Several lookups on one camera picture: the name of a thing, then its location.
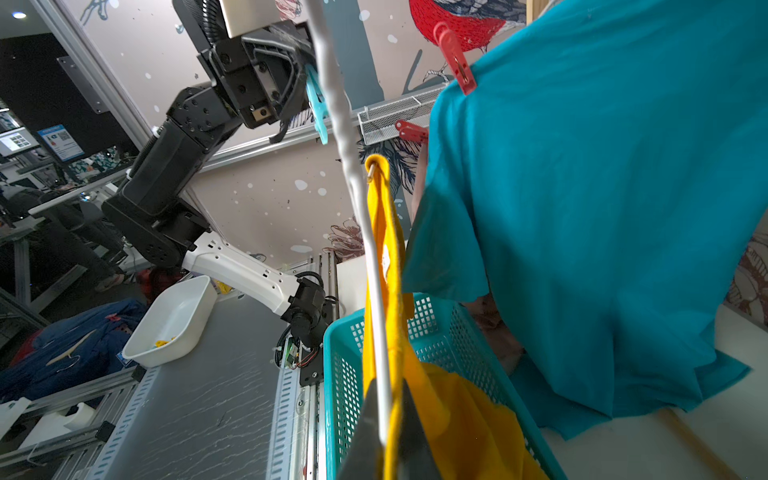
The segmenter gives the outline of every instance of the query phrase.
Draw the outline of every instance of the sign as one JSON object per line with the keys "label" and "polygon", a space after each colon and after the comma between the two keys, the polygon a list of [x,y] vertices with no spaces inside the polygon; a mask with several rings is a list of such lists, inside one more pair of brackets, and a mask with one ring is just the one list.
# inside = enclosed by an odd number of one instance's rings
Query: sign
{"label": "sign", "polygon": [[38,131],[45,143],[58,155],[61,161],[71,160],[84,154],[78,142],[67,132],[64,125],[56,125],[44,130]]}

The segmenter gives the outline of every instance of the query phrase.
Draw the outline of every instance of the robotic arm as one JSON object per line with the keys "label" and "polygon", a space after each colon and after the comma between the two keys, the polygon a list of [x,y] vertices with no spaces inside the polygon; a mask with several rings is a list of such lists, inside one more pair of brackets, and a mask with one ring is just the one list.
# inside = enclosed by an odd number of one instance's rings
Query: robotic arm
{"label": "robotic arm", "polygon": [[[104,202],[104,214],[153,264],[182,266],[236,287],[281,315],[304,346],[318,349],[329,322],[323,287],[276,272],[232,247],[178,197],[240,125],[279,121],[280,132],[270,141],[282,140],[291,118],[308,107],[304,68],[315,63],[309,31],[284,21],[230,38],[233,23],[243,30],[243,16],[225,22],[218,0],[173,3],[210,81],[179,92],[129,180]],[[274,0],[223,2],[224,10],[243,4],[258,5],[259,15],[249,17],[256,22],[279,19]]]}

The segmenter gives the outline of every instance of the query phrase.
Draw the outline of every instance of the blue clothespin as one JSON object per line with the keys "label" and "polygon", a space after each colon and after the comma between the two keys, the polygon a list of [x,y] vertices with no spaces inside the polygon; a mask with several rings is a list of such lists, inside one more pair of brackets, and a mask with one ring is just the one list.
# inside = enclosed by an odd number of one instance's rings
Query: blue clothespin
{"label": "blue clothespin", "polygon": [[312,115],[315,116],[315,130],[320,134],[320,141],[325,145],[328,143],[328,130],[323,119],[329,117],[328,107],[323,97],[323,91],[320,89],[315,68],[312,65],[305,65],[304,71],[306,72],[306,96],[310,100]]}

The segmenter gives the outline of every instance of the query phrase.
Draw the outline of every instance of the monitor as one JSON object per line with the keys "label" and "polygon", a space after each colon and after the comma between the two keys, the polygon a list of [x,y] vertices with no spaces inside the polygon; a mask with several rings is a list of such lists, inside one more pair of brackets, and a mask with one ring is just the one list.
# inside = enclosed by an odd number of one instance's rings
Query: monitor
{"label": "monitor", "polygon": [[22,154],[39,146],[35,137],[24,127],[0,133],[0,155],[5,158]]}

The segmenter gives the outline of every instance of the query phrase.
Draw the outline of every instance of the teal plastic basket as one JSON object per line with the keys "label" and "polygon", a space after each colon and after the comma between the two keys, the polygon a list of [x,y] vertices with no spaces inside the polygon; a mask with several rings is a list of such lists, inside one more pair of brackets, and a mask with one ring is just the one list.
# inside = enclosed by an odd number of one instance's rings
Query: teal plastic basket
{"label": "teal plastic basket", "polygon": [[[470,315],[456,302],[415,295],[415,316],[408,336],[416,355],[448,372],[458,373],[496,403],[517,414],[528,451],[551,480],[566,479],[531,414],[504,374],[502,366]],[[333,480],[341,468],[362,406],[363,310],[339,319],[326,330],[326,470]]]}

